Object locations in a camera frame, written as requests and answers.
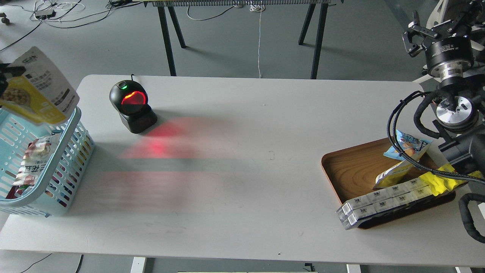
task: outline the white table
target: white table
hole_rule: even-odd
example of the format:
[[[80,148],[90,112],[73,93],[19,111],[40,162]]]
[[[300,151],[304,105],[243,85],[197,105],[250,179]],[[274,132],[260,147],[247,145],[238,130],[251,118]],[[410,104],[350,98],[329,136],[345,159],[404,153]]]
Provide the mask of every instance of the white table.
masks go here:
[[[128,78],[82,81],[81,120],[97,147],[73,206],[65,217],[10,216],[0,248],[485,267],[457,200],[370,230],[345,231],[335,214],[321,157],[385,137],[391,110],[419,85],[135,77],[161,118],[134,135],[108,100]],[[399,123],[412,134],[416,105]]]

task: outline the gray floor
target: gray floor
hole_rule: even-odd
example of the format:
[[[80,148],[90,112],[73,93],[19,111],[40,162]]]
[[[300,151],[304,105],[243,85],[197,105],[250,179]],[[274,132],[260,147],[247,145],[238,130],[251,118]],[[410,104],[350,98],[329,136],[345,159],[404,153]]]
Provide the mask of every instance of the gray floor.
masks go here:
[[[104,8],[107,1],[85,0],[84,16]],[[403,26],[413,9],[427,18],[436,0],[346,1],[328,10],[318,79],[412,81],[420,77],[424,56],[410,58],[401,40]],[[10,4],[33,8],[33,0],[13,0]],[[191,15],[210,17],[226,7],[194,7]],[[307,12],[306,5],[267,6],[261,15],[260,71],[263,78],[310,77],[316,22],[319,8],[308,30],[305,45],[297,40]],[[15,41],[36,26],[28,12],[18,7],[0,6],[12,25],[0,25],[0,48]],[[193,21],[186,8],[176,8],[180,27],[189,46],[181,49],[169,22],[178,76],[257,78],[259,14],[249,7],[233,8],[216,19]],[[71,26],[85,23],[63,23]],[[0,61],[12,62],[31,46],[39,47],[77,87],[89,74],[169,75],[157,9],[142,5],[113,12],[105,20],[75,29],[56,29],[41,25],[13,47],[0,52]],[[100,90],[107,98],[108,90]],[[0,215],[0,226],[6,216]],[[46,254],[0,251],[0,272],[26,269]],[[76,254],[53,254],[28,272],[74,272]],[[81,272],[129,272],[131,257],[87,255]],[[243,260],[181,260],[158,258],[149,269],[157,273],[178,271],[248,272],[300,271],[301,262]],[[319,272],[346,272],[343,264],[315,264]],[[362,272],[455,272],[453,268],[363,266]]]

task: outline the yellow tape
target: yellow tape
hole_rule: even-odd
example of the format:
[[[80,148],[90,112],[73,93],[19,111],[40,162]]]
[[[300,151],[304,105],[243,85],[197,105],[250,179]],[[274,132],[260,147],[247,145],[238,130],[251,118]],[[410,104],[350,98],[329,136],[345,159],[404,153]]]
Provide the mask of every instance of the yellow tape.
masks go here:
[[[456,172],[453,166],[451,166],[451,164],[449,163],[441,166],[438,170]],[[457,186],[465,183],[464,180],[445,178],[445,177],[434,175],[430,172],[422,174],[420,178],[423,182],[429,185],[429,188],[431,189],[431,192],[433,193],[434,196],[445,193],[447,191],[452,191]]]

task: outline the light blue plastic basket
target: light blue plastic basket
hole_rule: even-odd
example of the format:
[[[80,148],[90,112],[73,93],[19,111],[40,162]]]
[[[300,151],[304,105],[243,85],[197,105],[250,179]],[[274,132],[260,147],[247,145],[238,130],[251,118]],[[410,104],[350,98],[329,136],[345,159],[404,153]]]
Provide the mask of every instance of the light blue plastic basket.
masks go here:
[[[48,217],[69,210],[95,146],[80,118],[81,111],[76,108],[62,125],[36,126],[0,109],[0,211]],[[60,144],[34,188],[19,198],[5,199],[28,144],[54,129],[63,131]]]

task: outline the power strip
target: power strip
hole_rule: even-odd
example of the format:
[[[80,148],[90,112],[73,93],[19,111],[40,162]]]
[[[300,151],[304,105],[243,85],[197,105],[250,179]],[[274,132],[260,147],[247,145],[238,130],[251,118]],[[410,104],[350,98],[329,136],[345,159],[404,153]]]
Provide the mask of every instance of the power strip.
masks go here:
[[[35,18],[39,20],[49,19],[56,16],[56,12],[53,9],[36,11]]]

